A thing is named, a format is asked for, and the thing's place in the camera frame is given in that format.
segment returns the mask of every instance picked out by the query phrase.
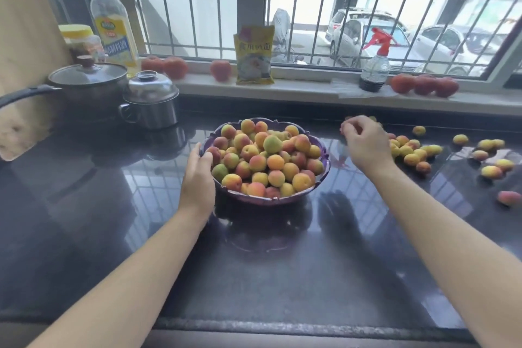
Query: bowl of apricots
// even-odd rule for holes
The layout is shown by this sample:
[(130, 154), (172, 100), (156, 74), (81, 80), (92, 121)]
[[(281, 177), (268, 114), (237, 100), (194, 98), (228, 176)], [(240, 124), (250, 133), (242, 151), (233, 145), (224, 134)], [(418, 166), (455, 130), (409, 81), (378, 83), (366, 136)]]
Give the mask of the bowl of apricots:
[(204, 152), (212, 153), (219, 190), (261, 206), (297, 201), (330, 171), (319, 139), (297, 124), (266, 118), (221, 125), (205, 140)]

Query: red tomato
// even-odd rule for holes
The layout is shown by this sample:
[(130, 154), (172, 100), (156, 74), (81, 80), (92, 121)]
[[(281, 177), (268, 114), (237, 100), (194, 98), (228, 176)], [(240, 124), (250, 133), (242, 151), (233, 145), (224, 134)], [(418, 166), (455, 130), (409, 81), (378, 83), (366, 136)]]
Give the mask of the red tomato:
[(437, 79), (431, 74), (421, 74), (415, 76), (415, 94), (428, 95), (431, 94), (437, 87)]
[(415, 77), (401, 73), (391, 78), (390, 86), (398, 94), (407, 94), (415, 87)]
[(165, 74), (171, 80), (179, 80), (185, 77), (188, 72), (188, 65), (185, 60), (180, 57), (168, 57), (163, 61)]
[(435, 95), (441, 98), (447, 98), (455, 94), (459, 89), (458, 82), (451, 77), (442, 77), (437, 79), (437, 86), (435, 88)]
[(218, 59), (210, 64), (210, 72), (214, 79), (219, 82), (227, 82), (232, 75), (232, 67), (229, 61)]
[(141, 61), (141, 70), (153, 70), (154, 72), (163, 73), (163, 60), (155, 55), (149, 55)]

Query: saucepan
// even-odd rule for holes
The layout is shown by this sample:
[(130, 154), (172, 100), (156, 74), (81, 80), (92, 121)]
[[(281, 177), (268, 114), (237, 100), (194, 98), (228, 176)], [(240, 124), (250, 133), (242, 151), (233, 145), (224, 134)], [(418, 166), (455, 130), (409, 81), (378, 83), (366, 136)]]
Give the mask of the saucepan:
[(23, 88), (0, 97), (0, 108), (34, 95), (57, 93), (67, 109), (86, 119), (117, 113), (123, 89), (127, 86), (127, 68), (115, 63), (94, 64), (88, 55), (78, 57), (80, 64), (49, 74), (48, 83)]

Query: yellow food package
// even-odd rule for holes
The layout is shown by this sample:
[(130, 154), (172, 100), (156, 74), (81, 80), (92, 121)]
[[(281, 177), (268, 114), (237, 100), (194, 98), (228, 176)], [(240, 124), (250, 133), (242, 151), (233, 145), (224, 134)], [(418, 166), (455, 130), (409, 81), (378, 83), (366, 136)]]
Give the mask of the yellow food package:
[(244, 26), (234, 35), (238, 83), (273, 84), (271, 76), (274, 26)]

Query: person's left hand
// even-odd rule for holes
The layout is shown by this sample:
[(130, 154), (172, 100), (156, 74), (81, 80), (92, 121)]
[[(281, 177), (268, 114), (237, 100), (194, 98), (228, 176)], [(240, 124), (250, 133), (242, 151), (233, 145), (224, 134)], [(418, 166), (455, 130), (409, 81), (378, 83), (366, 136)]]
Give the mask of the person's left hand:
[(206, 221), (216, 200), (216, 187), (211, 175), (212, 154), (205, 153), (199, 157), (198, 143), (193, 149), (187, 160), (187, 168), (181, 194), (179, 196), (178, 212), (188, 212), (193, 217), (198, 217)]

